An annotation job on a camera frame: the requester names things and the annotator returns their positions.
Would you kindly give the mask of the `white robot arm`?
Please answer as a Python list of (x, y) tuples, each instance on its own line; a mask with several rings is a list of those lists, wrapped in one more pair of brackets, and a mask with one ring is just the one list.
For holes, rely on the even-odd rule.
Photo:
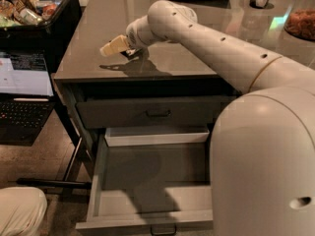
[(180, 43), (240, 91), (211, 138), (216, 236), (315, 236), (315, 71), (159, 0), (104, 56)]

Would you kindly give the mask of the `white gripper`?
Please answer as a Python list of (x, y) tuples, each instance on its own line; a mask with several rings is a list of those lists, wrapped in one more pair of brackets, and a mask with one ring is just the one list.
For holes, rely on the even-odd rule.
[(125, 35), (118, 35), (106, 43), (100, 50), (102, 56), (111, 56), (132, 48), (147, 48), (156, 42), (163, 42), (161, 32), (164, 20), (160, 16), (146, 15), (128, 25)]

